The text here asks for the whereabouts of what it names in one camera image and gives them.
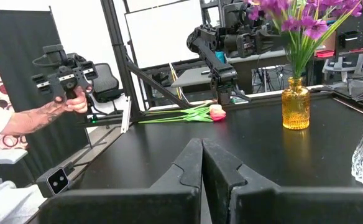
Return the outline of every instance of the yellow vase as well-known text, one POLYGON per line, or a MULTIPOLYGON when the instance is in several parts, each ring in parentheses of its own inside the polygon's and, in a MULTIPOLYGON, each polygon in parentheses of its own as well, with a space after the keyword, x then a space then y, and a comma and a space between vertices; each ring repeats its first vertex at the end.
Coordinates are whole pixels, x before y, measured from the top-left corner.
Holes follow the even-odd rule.
POLYGON ((310 125, 310 92, 301 85, 302 78, 289 78, 289 88, 282 92, 282 124, 293 130, 310 125))

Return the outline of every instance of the black backdrop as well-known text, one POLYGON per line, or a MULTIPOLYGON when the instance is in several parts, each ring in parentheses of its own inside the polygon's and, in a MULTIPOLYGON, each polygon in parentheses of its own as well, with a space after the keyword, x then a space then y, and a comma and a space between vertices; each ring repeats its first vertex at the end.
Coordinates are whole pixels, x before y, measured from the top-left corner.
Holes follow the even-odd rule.
MULTIPOLYGON (((32 82, 32 75, 42 73, 32 61, 42 56, 43 46, 59 43, 50 11, 0 11, 0 75, 16 112, 52 100, 50 95, 41 95, 32 82)), ((84 129, 76 125, 81 118, 74 113, 64 114, 50 126, 26 136, 29 153, 24 160, 35 180, 88 143, 84 129)), ((18 187, 30 182, 21 163, 0 169, 2 178, 14 181, 18 187)))

